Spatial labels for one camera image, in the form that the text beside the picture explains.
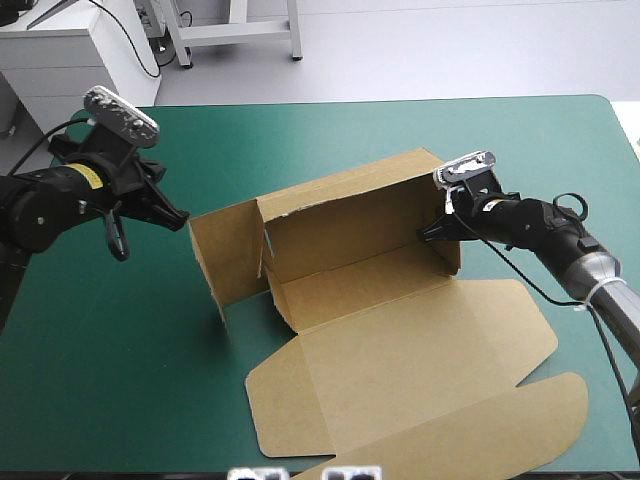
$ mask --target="metal frame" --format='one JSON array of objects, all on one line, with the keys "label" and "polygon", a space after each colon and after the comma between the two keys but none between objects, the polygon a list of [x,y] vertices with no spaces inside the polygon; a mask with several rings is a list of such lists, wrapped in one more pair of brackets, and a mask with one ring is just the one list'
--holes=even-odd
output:
[{"label": "metal frame", "polygon": [[287,0],[288,21],[247,22],[247,0],[229,1],[229,23],[185,27],[175,0],[159,0],[180,65],[191,68],[190,47],[291,39],[291,56],[302,60],[297,0]]}]

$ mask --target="black cable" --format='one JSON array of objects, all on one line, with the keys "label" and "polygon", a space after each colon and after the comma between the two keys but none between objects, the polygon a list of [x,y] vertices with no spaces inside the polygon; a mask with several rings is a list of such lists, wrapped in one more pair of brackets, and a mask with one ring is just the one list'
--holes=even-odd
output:
[{"label": "black cable", "polygon": [[576,301],[561,302],[559,300],[554,300],[553,298],[551,298],[538,285],[533,283],[533,280],[531,280],[529,277],[527,277],[525,275],[525,273],[522,270],[520,270],[511,260],[509,260],[509,258],[505,254],[503,254],[491,242],[489,242],[489,240],[484,238],[482,235],[480,235],[478,232],[476,232],[473,228],[471,228],[469,225],[467,225],[466,222],[464,222],[455,211],[453,212],[453,216],[455,217],[456,220],[458,220],[458,222],[460,222],[460,225],[462,225],[469,232],[471,232],[473,235],[475,235],[475,237],[478,240],[482,241],[482,243],[484,243],[487,247],[489,247],[491,250],[493,250],[496,255],[498,255],[502,260],[504,260],[507,263],[507,265],[509,265],[520,276],[520,278],[522,278],[525,282],[527,282],[527,284],[531,288],[533,288],[536,292],[538,292],[542,296],[542,298],[544,298],[547,302],[552,303],[554,305],[557,305],[559,307],[577,307],[577,306],[582,305],[582,302],[576,302]]},{"label": "black cable", "polygon": [[95,0],[87,0],[87,2],[92,3],[93,5],[98,7],[104,13],[109,15],[113,19],[114,22],[116,22],[118,24],[118,26],[120,27],[120,30],[122,30],[122,33],[124,33],[125,37],[127,37],[127,40],[129,40],[129,44],[131,45],[131,48],[133,49],[133,53],[135,54],[136,58],[138,59],[138,63],[140,64],[140,66],[142,67],[144,72],[147,75],[149,75],[151,78],[159,78],[160,77],[160,73],[161,73],[160,72],[160,67],[158,67],[158,73],[151,73],[149,70],[147,70],[147,67],[145,66],[145,64],[142,63],[142,59],[140,58],[140,54],[138,53],[138,49],[136,48],[135,44],[133,43],[133,40],[131,40],[131,36],[129,35],[129,32],[127,32],[127,29],[124,28],[124,25],[122,25],[120,20],[118,20],[118,17],[116,17],[113,13],[111,13],[109,10],[107,10],[105,7],[100,5]]},{"label": "black cable", "polygon": [[622,375],[620,374],[620,369],[618,368],[616,359],[613,356],[613,351],[611,350],[611,345],[609,344],[609,340],[607,339],[607,336],[605,335],[604,330],[602,328],[600,316],[591,305],[587,305],[587,310],[589,310],[589,313],[591,313],[591,316],[593,317],[593,323],[596,326],[596,330],[598,330],[598,335],[600,336],[602,345],[604,346],[604,349],[607,352],[607,358],[609,359],[609,363],[611,364],[611,370],[613,370],[613,374],[616,377],[616,382],[618,383],[618,388],[620,388],[620,394],[622,395],[624,408],[627,412],[629,423],[631,424],[631,438],[633,439],[633,446],[635,447],[636,456],[638,457],[638,464],[640,465],[640,430],[638,429],[638,425],[633,417],[633,410],[631,408],[631,401],[629,400],[629,394],[627,393],[627,389],[624,386],[624,380],[622,379]]},{"label": "black cable", "polygon": [[180,16],[182,17],[183,15],[189,14],[189,25],[187,25],[187,27],[190,27],[193,25],[193,13],[191,13],[189,10],[185,10],[184,12],[182,12],[180,14]]},{"label": "black cable", "polygon": [[[131,45],[131,48],[133,49],[133,53],[136,56],[136,58],[138,59],[138,63],[140,64],[140,66],[142,67],[142,70],[144,70],[144,73],[146,73],[147,75],[149,75],[151,78],[159,78],[160,74],[162,73],[160,71],[160,69],[162,67],[166,67],[167,65],[169,65],[171,62],[173,62],[173,60],[176,58],[176,54],[173,54],[173,57],[171,57],[171,60],[169,60],[166,63],[163,63],[162,65],[158,64],[158,62],[156,61],[156,66],[158,67],[158,73],[151,73],[147,67],[145,66],[145,64],[142,62],[142,59],[140,58],[140,54],[138,53],[138,49],[136,48],[135,44],[133,43],[133,40],[131,40],[131,35],[129,35],[129,32],[127,32],[127,29],[124,28],[124,25],[122,25],[122,22],[120,22],[120,20],[118,20],[118,17],[116,17],[113,13],[111,13],[108,9],[106,9],[105,7],[103,7],[102,5],[100,5],[99,3],[97,3],[95,0],[87,0],[88,2],[92,3],[93,5],[95,5],[96,7],[98,7],[100,10],[102,10],[104,13],[106,13],[107,15],[109,15],[114,22],[116,22],[118,24],[118,26],[120,27],[120,30],[122,30],[122,33],[124,33],[125,37],[127,37],[127,40],[129,40],[129,45]],[[193,25],[193,13],[191,13],[189,10],[185,10],[184,12],[182,12],[180,14],[180,16],[182,17],[185,14],[189,14],[189,27],[191,25]]]},{"label": "black cable", "polygon": [[76,123],[87,123],[88,121],[89,121],[88,118],[76,118],[75,120],[69,120],[68,122],[61,123],[57,127],[53,127],[47,133],[42,135],[42,137],[40,137],[40,139],[29,150],[27,150],[27,153],[25,153],[22,156],[22,158],[15,163],[15,165],[11,168],[11,170],[9,170],[9,173],[7,175],[10,177],[15,175],[18,169],[24,164],[24,162],[28,160],[28,158],[33,154],[33,152],[35,152],[38,149],[38,147],[42,145],[42,143],[54,133],[56,133],[59,130],[62,130],[63,128],[69,127],[71,125],[75,125]]}]

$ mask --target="box side wall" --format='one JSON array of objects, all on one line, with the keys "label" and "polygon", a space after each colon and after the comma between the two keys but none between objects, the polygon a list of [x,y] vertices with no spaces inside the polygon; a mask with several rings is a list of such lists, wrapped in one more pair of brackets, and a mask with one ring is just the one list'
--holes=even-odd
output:
[{"label": "box side wall", "polygon": [[258,278],[262,224],[249,200],[189,221],[196,258],[220,308],[265,291]]},{"label": "box side wall", "polygon": [[286,283],[415,244],[441,204],[426,175],[297,211],[265,225],[265,262]]},{"label": "box side wall", "polygon": [[441,164],[436,156],[419,148],[263,195],[257,199],[258,206],[266,223],[313,205],[424,175]]}]

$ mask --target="white floor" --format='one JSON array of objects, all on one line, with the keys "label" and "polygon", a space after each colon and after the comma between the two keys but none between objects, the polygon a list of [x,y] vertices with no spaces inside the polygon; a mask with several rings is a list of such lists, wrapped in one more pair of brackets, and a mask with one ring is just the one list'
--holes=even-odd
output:
[{"label": "white floor", "polygon": [[[204,24],[224,1],[179,3]],[[163,69],[157,104],[598,94],[640,138],[640,0],[298,1],[304,60],[287,41],[197,48],[193,69]],[[285,12],[249,0],[251,20]]]}]

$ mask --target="unfolded cardboard flap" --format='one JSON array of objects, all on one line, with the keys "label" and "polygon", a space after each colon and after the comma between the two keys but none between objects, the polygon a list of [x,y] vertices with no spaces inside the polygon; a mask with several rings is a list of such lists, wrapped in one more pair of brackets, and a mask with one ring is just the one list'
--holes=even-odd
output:
[{"label": "unfolded cardboard flap", "polygon": [[514,388],[556,346],[512,280],[450,280],[343,317],[299,335],[247,377],[260,449],[329,453],[326,436],[314,444],[293,415],[326,430],[331,453],[354,450]]},{"label": "unfolded cardboard flap", "polygon": [[316,480],[337,465],[380,465],[387,480],[513,478],[575,442],[586,421],[586,398],[582,378],[566,373],[339,454],[294,478]]}]

